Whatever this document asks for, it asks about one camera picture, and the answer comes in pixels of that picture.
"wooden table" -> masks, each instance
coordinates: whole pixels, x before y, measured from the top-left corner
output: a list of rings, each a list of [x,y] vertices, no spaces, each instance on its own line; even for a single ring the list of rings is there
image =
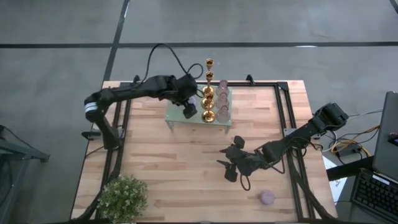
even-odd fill
[[[304,82],[288,83],[295,119],[300,127],[312,117]],[[103,87],[119,84],[104,82]],[[224,154],[218,151],[228,147],[235,135],[245,139],[247,151],[282,138],[273,88],[233,88],[233,125],[227,135],[220,127],[200,124],[179,124],[172,133],[164,120],[166,105],[166,101],[147,97],[134,99],[131,104],[121,173],[134,175],[149,186],[149,206],[137,221],[296,221],[288,170],[284,175],[272,169],[255,171],[250,176],[251,190],[247,192],[239,181],[231,183],[224,179],[225,169],[216,162],[217,159],[226,161]],[[114,105],[108,111],[109,121],[113,120],[113,114]],[[90,142],[87,153],[102,144],[100,140]],[[98,193],[105,157],[103,150],[86,159],[72,218],[82,214]],[[304,161],[312,192],[336,217],[321,152],[308,147]],[[261,204],[258,195],[263,190],[275,194],[274,204]],[[300,197],[304,214],[307,214],[302,192]]]

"concrete floor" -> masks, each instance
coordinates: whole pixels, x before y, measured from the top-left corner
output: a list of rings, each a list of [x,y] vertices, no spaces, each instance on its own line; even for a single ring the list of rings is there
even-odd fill
[[[123,0],[0,0],[0,44],[110,43]],[[355,42],[398,39],[388,0],[135,0],[121,42]],[[30,163],[13,223],[68,220],[87,142],[83,100],[99,89],[110,49],[0,49],[0,123],[51,154]],[[397,91],[398,47],[176,49],[184,65],[214,58],[217,79],[304,80],[312,110],[381,108]],[[149,49],[119,49],[111,80],[143,75]],[[181,74],[156,51],[150,74]],[[354,119],[338,133],[379,123]],[[364,146],[374,152],[375,140]],[[327,154],[332,161],[337,160]],[[358,155],[346,158],[353,161]]]

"pink ball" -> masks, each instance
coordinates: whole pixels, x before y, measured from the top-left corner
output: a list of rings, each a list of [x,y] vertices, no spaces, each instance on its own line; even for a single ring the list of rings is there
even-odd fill
[[[275,202],[275,195],[270,190],[261,192],[260,200],[264,205],[271,205]]]

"potted plant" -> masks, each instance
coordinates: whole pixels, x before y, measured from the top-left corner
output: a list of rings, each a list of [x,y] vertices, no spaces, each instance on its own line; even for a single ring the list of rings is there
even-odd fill
[[[97,208],[113,223],[133,222],[147,207],[148,186],[141,180],[120,175],[106,184]]]

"keyboard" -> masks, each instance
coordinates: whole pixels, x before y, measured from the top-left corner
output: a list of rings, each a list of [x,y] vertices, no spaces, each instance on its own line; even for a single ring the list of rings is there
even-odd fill
[[[360,207],[398,223],[398,185],[369,170],[355,178],[351,201]]]

